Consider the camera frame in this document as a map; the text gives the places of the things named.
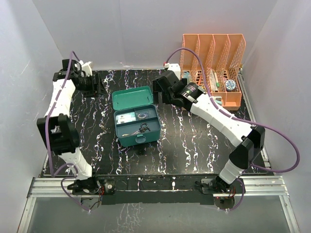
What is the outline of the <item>clear bag with rubber bands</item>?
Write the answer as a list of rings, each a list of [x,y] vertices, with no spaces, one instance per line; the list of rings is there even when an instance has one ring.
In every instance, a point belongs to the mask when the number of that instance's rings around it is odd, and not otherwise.
[[[137,112],[137,118],[138,120],[147,119],[149,117],[148,112]]]

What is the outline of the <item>white blue bandage box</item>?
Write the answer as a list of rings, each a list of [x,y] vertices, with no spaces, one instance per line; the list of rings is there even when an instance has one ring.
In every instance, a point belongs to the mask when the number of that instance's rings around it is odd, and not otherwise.
[[[124,124],[136,120],[135,112],[123,113],[116,116],[116,124]]]

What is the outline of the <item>green medicine kit box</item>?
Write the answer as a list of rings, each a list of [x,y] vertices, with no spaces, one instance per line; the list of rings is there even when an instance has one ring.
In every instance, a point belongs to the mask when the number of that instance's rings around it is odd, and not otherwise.
[[[112,93],[116,137],[123,147],[155,142],[161,124],[150,87]]]

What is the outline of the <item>black handled scissors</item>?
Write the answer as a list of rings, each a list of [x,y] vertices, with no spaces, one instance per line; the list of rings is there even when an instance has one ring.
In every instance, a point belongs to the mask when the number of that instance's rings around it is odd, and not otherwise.
[[[123,134],[123,136],[136,135],[136,134],[139,134],[139,133],[150,132],[150,131],[151,130],[150,130],[148,124],[147,123],[142,123],[140,125],[140,128],[137,131],[135,131],[135,132],[133,132],[131,134]]]

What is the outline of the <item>blue divided tray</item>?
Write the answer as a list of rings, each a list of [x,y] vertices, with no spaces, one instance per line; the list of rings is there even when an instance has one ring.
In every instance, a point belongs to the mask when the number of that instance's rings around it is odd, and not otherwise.
[[[116,124],[116,116],[117,115],[123,114],[123,113],[129,113],[129,112],[135,112],[136,119],[137,119],[136,121],[128,122],[128,123],[124,123],[124,124]],[[137,112],[148,112],[149,117],[147,119],[138,120]],[[158,133],[160,131],[160,128],[161,128],[159,118],[158,118],[158,113],[157,113],[156,107],[154,105],[146,105],[146,106],[116,111],[114,113],[114,120],[115,120],[116,136],[118,138],[127,137],[127,136],[123,136],[123,134],[131,134],[131,133],[137,131],[140,128],[140,125],[142,123],[147,123],[150,130],[151,130],[150,132],[145,132],[145,133],[151,133],[151,132],[157,132]]]

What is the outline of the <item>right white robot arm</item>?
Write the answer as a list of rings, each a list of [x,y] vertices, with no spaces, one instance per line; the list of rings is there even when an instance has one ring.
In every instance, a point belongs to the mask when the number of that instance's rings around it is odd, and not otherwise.
[[[234,115],[218,104],[212,103],[212,97],[195,83],[187,83],[186,79],[178,79],[177,75],[166,70],[153,80],[154,101],[158,103],[158,95],[162,95],[164,104],[182,107],[192,114],[201,117],[221,132],[235,149],[216,178],[209,187],[216,192],[229,192],[234,181],[251,165],[261,153],[264,145],[265,129],[249,123],[235,120]]]

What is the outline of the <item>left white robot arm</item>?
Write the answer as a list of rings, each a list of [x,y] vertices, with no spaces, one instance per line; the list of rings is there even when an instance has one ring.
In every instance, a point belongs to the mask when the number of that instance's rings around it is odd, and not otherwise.
[[[48,156],[58,156],[72,171],[75,181],[68,189],[74,194],[97,194],[100,181],[80,150],[80,136],[71,121],[70,105],[76,90],[85,98],[107,94],[100,74],[93,72],[92,62],[64,59],[62,69],[53,75],[52,84],[49,108],[36,122]]]

